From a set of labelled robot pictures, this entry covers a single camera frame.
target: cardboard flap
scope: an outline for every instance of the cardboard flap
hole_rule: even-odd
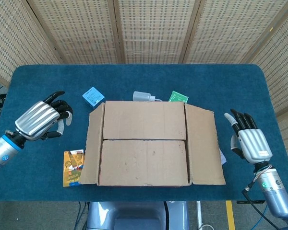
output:
[[[96,110],[90,113],[84,166],[79,180],[81,184],[98,183],[104,110],[105,103],[102,103]]]
[[[182,102],[106,102],[104,139],[185,140]]]
[[[225,184],[214,113],[185,104],[190,182]]]
[[[99,185],[189,185],[184,141],[105,140]]]

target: small blue box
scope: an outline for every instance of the small blue box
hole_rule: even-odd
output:
[[[95,89],[95,87],[89,89],[82,96],[94,109],[105,98],[104,95],[102,95],[97,89]]]

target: yellow book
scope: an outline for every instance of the yellow book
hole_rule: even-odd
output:
[[[78,181],[83,168],[83,162],[83,149],[64,152],[63,187],[81,185]]]

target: black fingertip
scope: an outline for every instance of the black fingertip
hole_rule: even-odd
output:
[[[233,115],[235,115],[237,113],[237,111],[234,109],[230,109],[230,111],[233,113]]]
[[[240,114],[240,115],[243,119],[243,122],[244,122],[246,128],[252,128],[252,126],[251,126],[250,122],[248,121],[248,119],[246,118],[246,116],[244,114]]]
[[[73,114],[73,110],[70,106],[68,106],[68,109],[66,111],[69,111],[71,114]]]
[[[258,127],[257,127],[257,125],[256,125],[256,123],[255,123],[255,121],[254,121],[254,119],[252,118],[252,116],[249,115],[249,114],[244,114],[244,115],[246,116],[246,118],[247,118],[248,121],[250,122],[251,127],[252,127],[252,128],[255,128],[255,129],[258,129]]]
[[[49,97],[47,97],[45,100],[43,100],[43,102],[50,104],[51,102],[54,101],[54,99],[56,99],[57,97],[59,97],[63,94],[65,94],[64,91],[56,91],[53,94],[51,94]]]
[[[67,104],[66,101],[58,100],[58,101],[55,101],[55,102],[51,103],[50,106],[53,107],[53,108],[56,108],[56,107],[59,107],[60,105],[66,105],[66,104]]]
[[[60,105],[56,108],[54,108],[57,112],[66,112],[69,109],[69,105],[65,104],[65,105]]]
[[[241,116],[242,113],[239,113],[239,112],[235,111],[234,115],[235,115],[235,119],[238,122],[238,124],[241,127],[241,129],[246,129],[246,125],[244,124],[243,118]]]
[[[66,119],[67,117],[69,117],[69,113],[62,112],[62,113],[60,113],[60,116],[59,116],[58,120]]]
[[[51,131],[51,132],[47,132],[43,136],[41,136],[41,139],[46,140],[46,139],[50,139],[50,138],[59,138],[60,136],[62,136],[61,133],[58,133],[57,131]]]

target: blue tablecloth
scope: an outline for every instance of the blue tablecloth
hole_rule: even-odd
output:
[[[189,96],[188,103],[215,112],[227,185],[179,188],[63,187],[63,152],[85,148],[88,114],[82,94],[96,87],[107,100],[132,100],[133,91],[149,92],[167,101],[172,90]],[[230,151],[233,134],[223,114],[230,108],[251,114],[265,133],[288,191],[288,157],[271,105],[264,74],[256,65],[31,65],[19,67],[10,84],[0,118],[0,136],[14,130],[14,121],[54,91],[74,110],[72,125],[61,138],[26,142],[25,149],[0,170],[0,200],[164,201],[242,200],[241,190],[253,178],[253,166]],[[263,199],[259,186],[251,199]]]

